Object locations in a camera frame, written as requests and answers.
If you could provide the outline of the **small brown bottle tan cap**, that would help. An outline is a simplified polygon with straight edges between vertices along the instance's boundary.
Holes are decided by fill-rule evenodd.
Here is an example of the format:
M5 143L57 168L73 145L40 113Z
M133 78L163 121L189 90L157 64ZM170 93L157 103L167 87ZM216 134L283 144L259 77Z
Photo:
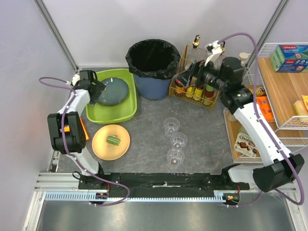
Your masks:
M196 77L192 77L189 86L186 90L186 97L188 98L192 98L194 91L195 91L195 84L196 84L197 78Z

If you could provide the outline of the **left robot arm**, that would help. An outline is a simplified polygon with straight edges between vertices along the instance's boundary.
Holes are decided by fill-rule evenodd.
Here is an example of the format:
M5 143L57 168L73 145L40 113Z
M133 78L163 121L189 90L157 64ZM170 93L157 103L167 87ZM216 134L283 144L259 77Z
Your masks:
M103 169L86 148L86 134L80 115L87 105L94 106L105 85L98 81L96 72L81 70L71 82L60 80L69 85L60 87L71 92L68 101L57 113L47 117L52 148L68 156L79 168L72 173L79 180L82 190L101 190L106 182L98 179Z

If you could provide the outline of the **blue ceramic plate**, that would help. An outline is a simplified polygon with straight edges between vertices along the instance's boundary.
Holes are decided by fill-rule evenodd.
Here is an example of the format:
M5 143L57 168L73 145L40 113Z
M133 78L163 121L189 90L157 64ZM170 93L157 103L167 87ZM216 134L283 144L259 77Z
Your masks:
M124 80L112 77L101 81L101 83L105 85L105 89L97 99L97 103L104 106L116 106L127 98L129 88Z

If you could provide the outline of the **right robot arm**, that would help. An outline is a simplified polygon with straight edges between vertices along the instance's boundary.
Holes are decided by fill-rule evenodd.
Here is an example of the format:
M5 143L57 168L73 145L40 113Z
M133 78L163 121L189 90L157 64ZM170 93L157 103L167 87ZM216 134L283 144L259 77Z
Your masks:
M242 84L245 68L239 59L226 57L219 69L212 61L192 63L189 68L175 75L184 87L192 77L197 85L208 85L220 92L220 100L245 128L261 156L263 167L235 165L228 167L232 182L255 184L262 192L275 190L298 180L304 165L300 154L292 154L280 141L264 118L258 104L253 100L251 91Z

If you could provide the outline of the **green red sauce bottle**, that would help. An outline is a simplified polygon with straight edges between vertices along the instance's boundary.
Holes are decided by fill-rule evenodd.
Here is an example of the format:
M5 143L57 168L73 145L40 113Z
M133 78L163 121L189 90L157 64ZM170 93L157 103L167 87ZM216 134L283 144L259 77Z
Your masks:
M214 94L215 94L215 89L209 85L206 85L206 88L204 91L204 105L211 104Z

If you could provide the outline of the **red lid sauce jar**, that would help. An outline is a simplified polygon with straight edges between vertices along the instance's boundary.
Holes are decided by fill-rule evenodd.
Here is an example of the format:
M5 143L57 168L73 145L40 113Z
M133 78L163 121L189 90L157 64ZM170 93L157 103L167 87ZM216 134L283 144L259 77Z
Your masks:
M185 90L185 87L178 80L175 80L175 92L181 95L185 92Z

